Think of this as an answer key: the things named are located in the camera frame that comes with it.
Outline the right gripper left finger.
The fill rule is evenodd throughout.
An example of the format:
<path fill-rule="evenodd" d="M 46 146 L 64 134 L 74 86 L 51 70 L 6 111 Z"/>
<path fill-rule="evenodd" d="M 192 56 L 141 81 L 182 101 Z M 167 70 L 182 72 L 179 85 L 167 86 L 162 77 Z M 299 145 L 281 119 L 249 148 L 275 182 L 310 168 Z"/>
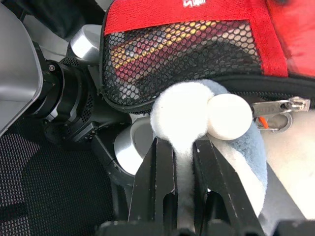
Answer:
<path fill-rule="evenodd" d="M 175 156 L 165 140 L 153 140 L 135 175 L 128 220 L 157 223 L 177 220 Z"/>

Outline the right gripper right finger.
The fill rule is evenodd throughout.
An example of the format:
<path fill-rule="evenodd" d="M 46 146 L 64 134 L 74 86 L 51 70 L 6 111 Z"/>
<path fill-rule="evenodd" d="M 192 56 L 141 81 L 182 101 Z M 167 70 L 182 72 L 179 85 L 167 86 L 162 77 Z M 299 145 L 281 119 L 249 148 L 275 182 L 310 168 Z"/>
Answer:
<path fill-rule="evenodd" d="M 193 145 L 197 232 L 260 232 L 239 176 L 208 140 Z"/>

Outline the silver carabiner clip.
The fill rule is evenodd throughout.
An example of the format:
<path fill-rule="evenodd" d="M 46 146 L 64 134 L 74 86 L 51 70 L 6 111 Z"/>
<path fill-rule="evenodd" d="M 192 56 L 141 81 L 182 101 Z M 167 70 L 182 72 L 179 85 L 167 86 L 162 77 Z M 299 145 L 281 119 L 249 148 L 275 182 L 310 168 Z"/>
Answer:
<path fill-rule="evenodd" d="M 260 131 L 281 133 L 287 131 L 293 124 L 290 113 L 260 116 L 254 119 Z"/>

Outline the black and red paddle case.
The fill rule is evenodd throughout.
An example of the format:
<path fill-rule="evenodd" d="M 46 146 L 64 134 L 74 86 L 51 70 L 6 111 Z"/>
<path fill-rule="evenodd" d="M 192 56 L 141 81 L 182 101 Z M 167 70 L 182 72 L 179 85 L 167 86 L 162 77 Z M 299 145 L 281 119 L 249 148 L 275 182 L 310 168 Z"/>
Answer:
<path fill-rule="evenodd" d="M 243 97 L 310 99 L 310 109 L 315 110 L 315 0 L 114 0 L 105 14 L 100 41 L 99 91 L 105 101 L 125 113 L 144 113 L 163 92 L 126 106 L 110 100 L 102 89 L 105 36 L 199 20 L 248 21 L 261 62 L 260 74 L 204 79 Z"/>

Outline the silver metal zipper pull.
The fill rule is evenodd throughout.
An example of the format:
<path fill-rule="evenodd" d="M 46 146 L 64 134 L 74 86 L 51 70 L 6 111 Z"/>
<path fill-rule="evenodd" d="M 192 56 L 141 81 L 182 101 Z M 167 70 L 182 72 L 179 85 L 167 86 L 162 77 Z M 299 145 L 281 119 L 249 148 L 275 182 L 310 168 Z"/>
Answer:
<path fill-rule="evenodd" d="M 253 117 L 262 117 L 291 112 L 308 112 L 310 107 L 310 99 L 305 99 L 298 96 L 286 100 L 252 103 Z"/>

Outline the white and blue plush toy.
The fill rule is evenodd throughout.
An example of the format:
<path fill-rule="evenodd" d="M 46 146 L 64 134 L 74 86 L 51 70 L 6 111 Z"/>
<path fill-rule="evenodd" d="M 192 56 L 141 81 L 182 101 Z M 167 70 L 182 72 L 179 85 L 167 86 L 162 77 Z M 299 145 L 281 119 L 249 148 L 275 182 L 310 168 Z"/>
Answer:
<path fill-rule="evenodd" d="M 209 80 L 177 83 L 155 100 L 150 123 L 175 152 L 178 223 L 194 218 L 193 144 L 207 136 L 237 172 L 256 215 L 267 190 L 267 161 L 263 138 L 249 104 Z"/>

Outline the black mesh fabric panel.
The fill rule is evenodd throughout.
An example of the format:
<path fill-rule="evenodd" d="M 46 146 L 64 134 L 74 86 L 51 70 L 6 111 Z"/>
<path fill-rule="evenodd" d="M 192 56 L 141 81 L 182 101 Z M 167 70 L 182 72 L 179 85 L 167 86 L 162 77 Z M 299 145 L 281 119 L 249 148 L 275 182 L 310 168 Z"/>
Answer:
<path fill-rule="evenodd" d="M 0 236 L 93 236 L 113 218 L 110 179 L 91 151 L 50 143 L 31 118 L 0 137 Z"/>

